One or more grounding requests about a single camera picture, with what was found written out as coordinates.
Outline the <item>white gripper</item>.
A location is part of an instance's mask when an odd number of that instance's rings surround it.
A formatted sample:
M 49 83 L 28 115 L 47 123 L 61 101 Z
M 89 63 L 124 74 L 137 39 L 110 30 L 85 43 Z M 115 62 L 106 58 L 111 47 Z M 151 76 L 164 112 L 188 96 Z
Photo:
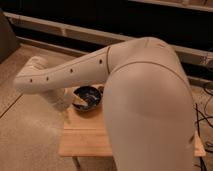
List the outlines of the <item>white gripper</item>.
M 43 92 L 41 96 L 57 111 L 62 112 L 74 101 L 72 88 L 62 88 Z

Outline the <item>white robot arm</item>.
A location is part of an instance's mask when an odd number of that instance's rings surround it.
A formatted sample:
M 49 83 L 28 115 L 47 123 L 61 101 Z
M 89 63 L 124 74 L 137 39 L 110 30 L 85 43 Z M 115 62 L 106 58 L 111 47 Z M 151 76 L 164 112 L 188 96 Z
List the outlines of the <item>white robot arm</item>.
M 103 115 L 118 171 L 193 171 L 194 104 L 178 55 L 166 42 L 136 38 L 50 67 L 32 57 L 16 75 L 24 94 L 66 108 L 68 87 L 102 84 Z

